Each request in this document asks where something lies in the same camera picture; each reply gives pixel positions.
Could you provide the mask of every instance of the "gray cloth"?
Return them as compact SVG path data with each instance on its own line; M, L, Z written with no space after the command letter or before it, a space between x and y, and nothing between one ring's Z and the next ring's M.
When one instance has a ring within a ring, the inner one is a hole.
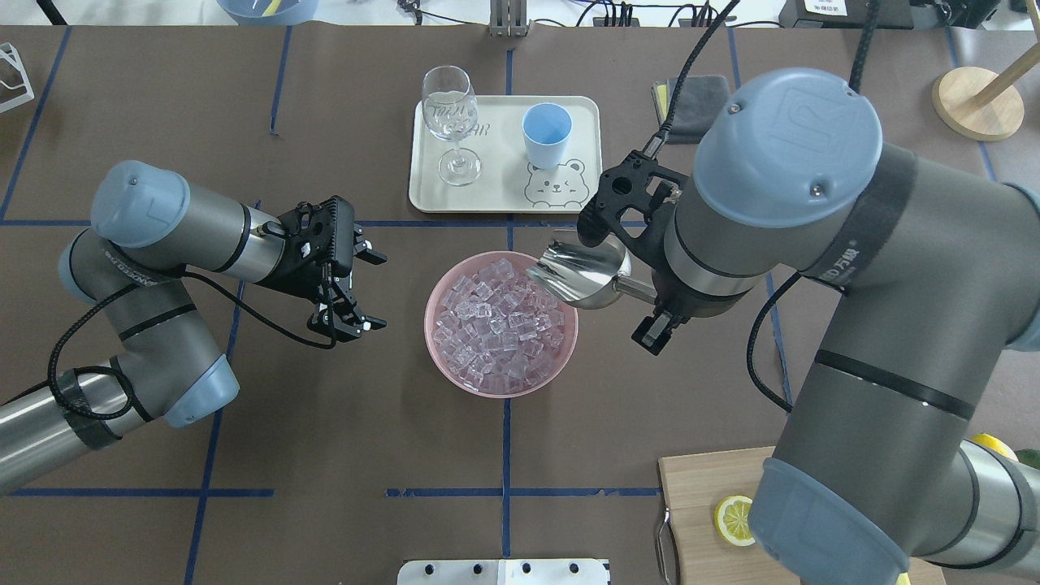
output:
M668 80L669 100L675 92L675 77ZM722 75L686 77L675 106L668 144L700 144L716 117L729 103L729 80Z

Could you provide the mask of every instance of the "glass base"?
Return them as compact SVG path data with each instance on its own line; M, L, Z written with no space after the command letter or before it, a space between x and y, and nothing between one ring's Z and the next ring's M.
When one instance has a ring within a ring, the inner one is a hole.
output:
M449 150L441 157L437 174L449 185L468 185L480 176L480 157L468 148Z

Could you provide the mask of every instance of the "pink bowl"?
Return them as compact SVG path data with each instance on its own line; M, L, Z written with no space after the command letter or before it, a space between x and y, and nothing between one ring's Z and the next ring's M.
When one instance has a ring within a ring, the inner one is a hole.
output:
M452 384L459 386L460 388L466 390L471 395L476 395L485 398L516 398L523 395L529 395L535 390L545 386L553 380L567 365L567 362L571 359L571 354L574 353L574 346L577 345L578 340L578 311L574 307L567 305L563 302L556 307L560 311L564 313L564 341L560 345L560 349L556 353L556 365L549 377L545 379L544 382L527 388L526 390L514 392L511 395L489 395L486 392L480 392L470 388L465 385L462 380L457 378L454 374L447 367L444 358L441 357L440 352L437 351L437 342L434 341L434 331L437 329L437 315L443 312L443 308L440 306L441 297L451 287L451 285L459 280L462 275L476 274L477 271L484 266L499 260L500 258L506 258L513 262L513 266L516 268L517 272L522 272L530 266L535 265L537 261L535 258L521 254L519 252L485 252L484 254L477 254L467 258L449 270L441 280L437 282L437 286L434 286L434 291L430 295L430 300L426 301L426 312L422 320L422 328L426 337L426 351L430 352L430 357L434 359L434 363L437 368L441 371L441 374L445 378L451 381Z

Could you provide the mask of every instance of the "wine glass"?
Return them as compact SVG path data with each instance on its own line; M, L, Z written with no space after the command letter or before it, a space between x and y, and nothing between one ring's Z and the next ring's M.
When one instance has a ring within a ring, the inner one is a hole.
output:
M456 186L480 176L480 157L459 143L476 126L476 96L469 75L458 67L435 67L422 78L422 120L435 136L451 143L441 156L437 174Z

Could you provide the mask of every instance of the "bear illustration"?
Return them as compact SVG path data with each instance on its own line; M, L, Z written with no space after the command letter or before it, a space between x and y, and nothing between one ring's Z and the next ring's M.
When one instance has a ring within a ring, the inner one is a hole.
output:
M581 209L589 199L589 185L581 173L584 163L572 158L563 164L551 169L539 169L527 163L530 179L523 194L535 208L561 207L566 209Z

